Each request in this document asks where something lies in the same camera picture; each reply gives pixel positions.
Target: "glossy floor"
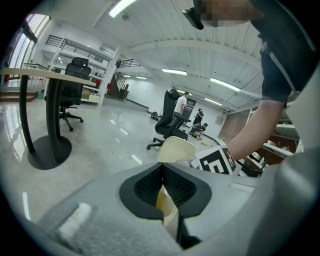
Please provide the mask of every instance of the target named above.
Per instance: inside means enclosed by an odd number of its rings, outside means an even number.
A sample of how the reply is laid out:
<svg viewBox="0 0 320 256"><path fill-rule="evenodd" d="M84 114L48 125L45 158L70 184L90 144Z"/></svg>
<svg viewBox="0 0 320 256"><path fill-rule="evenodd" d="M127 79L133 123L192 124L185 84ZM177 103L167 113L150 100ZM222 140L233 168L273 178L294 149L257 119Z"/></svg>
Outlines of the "glossy floor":
<svg viewBox="0 0 320 256"><path fill-rule="evenodd" d="M155 162L160 149L148 151L146 146L153 137L162 138L155 132L156 121L132 102L124 107L106 102L102 106L81 104L78 109L71 109L72 114L84 119L84 123L70 119L73 132L60 120L61 134L71 141L72 152L63 164L51 170L35 169L28 162L19 105L0 103L1 186L19 214L25 215L26 211L23 193L27 195L30 218L36 223L50 207L83 184ZM27 114L32 140L47 135L45 102L36 99L28 103ZM198 151L208 148L190 136L188 141ZM216 145L208 138L203 141Z"/></svg>

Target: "staircase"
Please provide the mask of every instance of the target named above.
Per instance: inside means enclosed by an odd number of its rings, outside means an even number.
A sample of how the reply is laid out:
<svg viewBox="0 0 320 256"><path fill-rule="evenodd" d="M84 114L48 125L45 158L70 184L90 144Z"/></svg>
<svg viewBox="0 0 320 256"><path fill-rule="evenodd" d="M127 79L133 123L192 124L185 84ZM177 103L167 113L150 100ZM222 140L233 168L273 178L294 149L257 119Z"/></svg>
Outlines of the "staircase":
<svg viewBox="0 0 320 256"><path fill-rule="evenodd" d="M115 75L113 75L113 77L112 77L111 84L112 84L112 89L108 90L106 95L111 97L111 98L116 98L116 99L122 101L123 97L122 97L122 94L119 91Z"/></svg>
<svg viewBox="0 0 320 256"><path fill-rule="evenodd" d="M0 91L0 102L19 102L18 90L2 90ZM37 91L26 92L26 102L32 102L38 96Z"/></svg>

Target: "office chair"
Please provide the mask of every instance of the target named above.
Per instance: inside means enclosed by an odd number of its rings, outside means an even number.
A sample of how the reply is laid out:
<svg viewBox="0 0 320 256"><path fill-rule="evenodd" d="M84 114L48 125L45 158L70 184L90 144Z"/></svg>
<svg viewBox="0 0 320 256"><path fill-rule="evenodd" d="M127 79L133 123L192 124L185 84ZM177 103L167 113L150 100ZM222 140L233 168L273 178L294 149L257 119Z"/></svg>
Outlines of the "office chair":
<svg viewBox="0 0 320 256"><path fill-rule="evenodd" d="M163 103L163 115L161 119L155 125L155 131L157 134L163 135L163 138L166 140L171 136L179 137L184 140L188 140L188 135L179 130L178 127L182 125L183 122L191 122L191 120L179 115L174 114L174 110L176 107L176 100L180 97L179 93L175 88L170 91L166 91L164 95L164 103ZM176 117L176 121L172 126L169 124L172 121L173 114ZM161 147L165 140L153 138L153 142L159 142L156 144L149 144L146 149L150 150L151 147Z"/></svg>
<svg viewBox="0 0 320 256"><path fill-rule="evenodd" d="M91 68L88 67L88 63L89 60L86 58L75 57L71 63L66 66L65 75L87 80L91 73ZM84 122L80 116L66 112L66 109L77 109L77 107L73 107L72 105L80 105L82 90L82 84L70 81L62 82L62 92L60 96L60 112L62 113L60 113L59 118L66 122L70 132L74 129L71 127L68 118L80 119L80 123Z"/></svg>

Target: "white shirt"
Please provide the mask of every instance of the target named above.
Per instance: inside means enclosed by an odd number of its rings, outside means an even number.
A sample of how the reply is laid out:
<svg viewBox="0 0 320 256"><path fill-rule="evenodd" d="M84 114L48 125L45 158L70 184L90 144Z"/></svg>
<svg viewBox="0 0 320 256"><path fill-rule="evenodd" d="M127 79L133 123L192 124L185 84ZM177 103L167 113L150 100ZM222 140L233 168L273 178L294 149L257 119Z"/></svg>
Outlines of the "white shirt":
<svg viewBox="0 0 320 256"><path fill-rule="evenodd" d="M182 105L187 105L187 99L185 96L181 96L180 98L178 98L174 108L174 112L180 113Z"/></svg>

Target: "round desk base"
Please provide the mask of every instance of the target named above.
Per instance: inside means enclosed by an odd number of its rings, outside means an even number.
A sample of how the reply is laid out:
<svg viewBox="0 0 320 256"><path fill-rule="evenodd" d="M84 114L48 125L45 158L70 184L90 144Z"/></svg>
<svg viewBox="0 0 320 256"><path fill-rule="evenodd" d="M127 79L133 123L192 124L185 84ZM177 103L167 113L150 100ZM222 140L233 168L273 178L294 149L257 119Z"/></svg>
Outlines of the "round desk base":
<svg viewBox="0 0 320 256"><path fill-rule="evenodd" d="M63 156L61 162L57 162L54 157L50 146L49 136L44 136L33 142L35 152L28 152L28 160L30 164L39 170L50 170L61 165L70 156L72 144L66 137L62 136L58 143L60 147L59 153Z"/></svg>

